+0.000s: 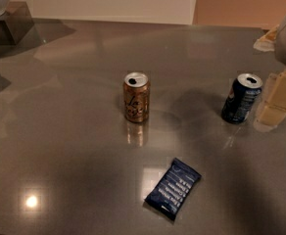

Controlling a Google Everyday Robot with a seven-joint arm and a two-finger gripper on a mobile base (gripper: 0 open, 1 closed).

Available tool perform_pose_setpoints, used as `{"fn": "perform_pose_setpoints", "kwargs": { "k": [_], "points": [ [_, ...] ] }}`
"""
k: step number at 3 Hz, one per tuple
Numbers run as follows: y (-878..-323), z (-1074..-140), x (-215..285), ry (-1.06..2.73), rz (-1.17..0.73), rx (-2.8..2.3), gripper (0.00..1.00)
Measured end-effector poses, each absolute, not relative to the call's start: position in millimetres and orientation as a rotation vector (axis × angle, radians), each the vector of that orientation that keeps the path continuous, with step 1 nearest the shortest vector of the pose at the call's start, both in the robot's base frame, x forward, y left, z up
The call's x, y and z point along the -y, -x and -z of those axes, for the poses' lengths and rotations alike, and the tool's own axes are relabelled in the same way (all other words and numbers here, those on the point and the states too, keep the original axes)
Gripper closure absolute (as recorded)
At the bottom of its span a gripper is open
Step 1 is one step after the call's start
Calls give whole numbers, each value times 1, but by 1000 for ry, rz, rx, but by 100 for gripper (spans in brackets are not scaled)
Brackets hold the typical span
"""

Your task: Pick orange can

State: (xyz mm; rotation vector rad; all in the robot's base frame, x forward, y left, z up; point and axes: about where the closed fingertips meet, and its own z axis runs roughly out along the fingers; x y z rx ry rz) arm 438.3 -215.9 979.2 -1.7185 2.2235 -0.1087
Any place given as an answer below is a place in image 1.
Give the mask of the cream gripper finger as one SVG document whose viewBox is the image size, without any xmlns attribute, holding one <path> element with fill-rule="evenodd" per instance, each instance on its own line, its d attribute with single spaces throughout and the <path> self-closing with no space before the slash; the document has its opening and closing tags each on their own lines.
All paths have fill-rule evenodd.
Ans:
<svg viewBox="0 0 286 235">
<path fill-rule="evenodd" d="M 286 69 L 267 78 L 256 110 L 254 128 L 269 132 L 286 118 Z"/>
<path fill-rule="evenodd" d="M 254 43 L 254 48 L 261 52 L 273 52 L 275 50 L 277 30 L 277 25 L 270 29 L 265 35 Z"/>
</svg>

